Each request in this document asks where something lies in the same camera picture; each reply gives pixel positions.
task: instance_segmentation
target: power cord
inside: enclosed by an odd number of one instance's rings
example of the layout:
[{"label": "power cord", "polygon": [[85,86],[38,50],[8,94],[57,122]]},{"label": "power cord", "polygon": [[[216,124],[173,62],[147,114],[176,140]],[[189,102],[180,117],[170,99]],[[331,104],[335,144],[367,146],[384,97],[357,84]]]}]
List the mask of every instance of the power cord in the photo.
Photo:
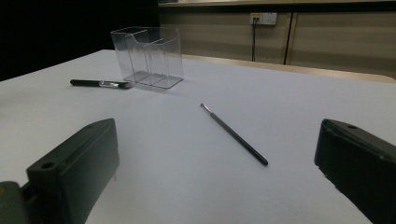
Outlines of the power cord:
[{"label": "power cord", "polygon": [[253,35],[252,35],[252,45],[251,45],[251,61],[256,62],[256,26],[259,18],[253,18]]}]

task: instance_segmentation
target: table surface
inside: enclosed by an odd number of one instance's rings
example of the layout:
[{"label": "table surface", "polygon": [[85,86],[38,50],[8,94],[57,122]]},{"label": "table surface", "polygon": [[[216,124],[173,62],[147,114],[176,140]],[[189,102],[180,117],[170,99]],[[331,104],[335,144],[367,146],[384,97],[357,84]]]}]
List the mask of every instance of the table surface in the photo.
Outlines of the table surface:
[{"label": "table surface", "polygon": [[[351,123],[396,145],[396,86],[183,59],[170,90],[73,87],[121,80],[94,54],[0,82],[0,181],[85,125],[114,118],[120,168],[87,223],[370,223],[314,164],[320,123]],[[268,161],[264,167],[200,107]]]}]

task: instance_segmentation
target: electrical outlet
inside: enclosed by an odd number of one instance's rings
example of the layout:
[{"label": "electrical outlet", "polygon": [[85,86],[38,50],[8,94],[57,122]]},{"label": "electrical outlet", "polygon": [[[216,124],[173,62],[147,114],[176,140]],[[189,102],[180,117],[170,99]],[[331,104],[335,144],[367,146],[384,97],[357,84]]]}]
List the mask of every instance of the electrical outlet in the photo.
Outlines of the electrical outlet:
[{"label": "electrical outlet", "polygon": [[252,12],[250,13],[250,24],[253,24],[256,19],[256,24],[260,25],[275,25],[276,24],[276,12]]},{"label": "electrical outlet", "polygon": [[256,19],[256,24],[262,24],[263,13],[261,12],[252,12],[250,13],[250,24],[253,24],[254,19]]}]

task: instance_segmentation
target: dark background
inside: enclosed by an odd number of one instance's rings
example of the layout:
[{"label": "dark background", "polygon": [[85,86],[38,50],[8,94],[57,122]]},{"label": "dark background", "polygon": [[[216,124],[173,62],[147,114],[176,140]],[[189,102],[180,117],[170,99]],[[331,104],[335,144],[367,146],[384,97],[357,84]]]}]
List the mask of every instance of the dark background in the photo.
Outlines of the dark background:
[{"label": "dark background", "polygon": [[6,0],[0,8],[0,81],[114,49],[111,31],[160,26],[157,0]]}]

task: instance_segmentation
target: screw hole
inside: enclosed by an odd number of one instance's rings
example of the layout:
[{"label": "screw hole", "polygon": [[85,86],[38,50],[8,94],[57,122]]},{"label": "screw hole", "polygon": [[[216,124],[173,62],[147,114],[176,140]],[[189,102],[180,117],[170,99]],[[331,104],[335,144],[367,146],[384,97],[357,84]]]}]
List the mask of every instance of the screw hole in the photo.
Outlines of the screw hole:
[{"label": "screw hole", "polygon": [[46,163],[44,163],[42,166],[41,166],[41,168],[43,168],[43,169],[49,169],[49,168],[52,168],[52,166],[54,166],[55,165],[55,163],[53,163],[53,162],[46,162]]}]

